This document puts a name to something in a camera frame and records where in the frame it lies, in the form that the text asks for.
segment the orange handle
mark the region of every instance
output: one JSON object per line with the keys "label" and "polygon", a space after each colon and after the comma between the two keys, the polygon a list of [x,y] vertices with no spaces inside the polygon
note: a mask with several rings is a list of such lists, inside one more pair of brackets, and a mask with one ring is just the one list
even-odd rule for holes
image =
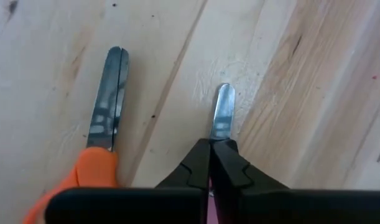
{"label": "orange handle", "polygon": [[72,187],[117,187],[115,178],[118,157],[116,152],[109,152],[101,147],[89,147],[81,152],[68,177],[55,189],[47,192],[31,208],[24,219],[24,224],[34,224],[37,215],[42,212],[49,200],[59,192]]}

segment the wooden surface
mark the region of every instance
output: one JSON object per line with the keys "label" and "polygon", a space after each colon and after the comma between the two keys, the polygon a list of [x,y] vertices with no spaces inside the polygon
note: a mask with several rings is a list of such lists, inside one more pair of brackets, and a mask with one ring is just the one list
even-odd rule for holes
{"label": "wooden surface", "polygon": [[131,58],[122,185],[155,186],[207,137],[228,82],[256,167],[291,187],[380,189],[378,0],[0,0],[0,223],[71,169],[115,45]]}

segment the wood grain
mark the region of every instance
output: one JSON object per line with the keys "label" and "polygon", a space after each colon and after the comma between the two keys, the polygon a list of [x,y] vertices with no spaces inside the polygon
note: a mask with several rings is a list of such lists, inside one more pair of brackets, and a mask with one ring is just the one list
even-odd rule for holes
{"label": "wood grain", "polygon": [[71,169],[115,45],[131,61],[122,185],[168,175],[228,82],[256,167],[291,187],[380,189],[380,0],[0,0],[0,223]]}

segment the scissors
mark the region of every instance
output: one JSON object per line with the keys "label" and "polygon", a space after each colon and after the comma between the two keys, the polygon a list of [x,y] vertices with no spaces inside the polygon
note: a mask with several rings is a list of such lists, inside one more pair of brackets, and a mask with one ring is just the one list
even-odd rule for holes
{"label": "scissors", "polygon": [[114,143],[123,107],[125,84],[129,70],[129,54],[120,47],[109,50],[91,117],[86,149],[68,176],[47,192],[31,208],[25,224],[35,223],[37,216],[56,194],[74,187],[118,187],[118,157]]}

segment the scissor blade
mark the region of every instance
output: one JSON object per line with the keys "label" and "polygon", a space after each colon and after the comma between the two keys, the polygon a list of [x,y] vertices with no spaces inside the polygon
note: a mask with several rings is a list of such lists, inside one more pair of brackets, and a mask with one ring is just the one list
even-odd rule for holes
{"label": "scissor blade", "polygon": [[234,119],[234,101],[234,87],[230,84],[223,84],[218,92],[210,139],[219,141],[229,139],[231,136],[231,127]]}
{"label": "scissor blade", "polygon": [[108,52],[91,117],[87,147],[112,150],[121,114],[128,58],[127,52],[120,47],[113,47]]}

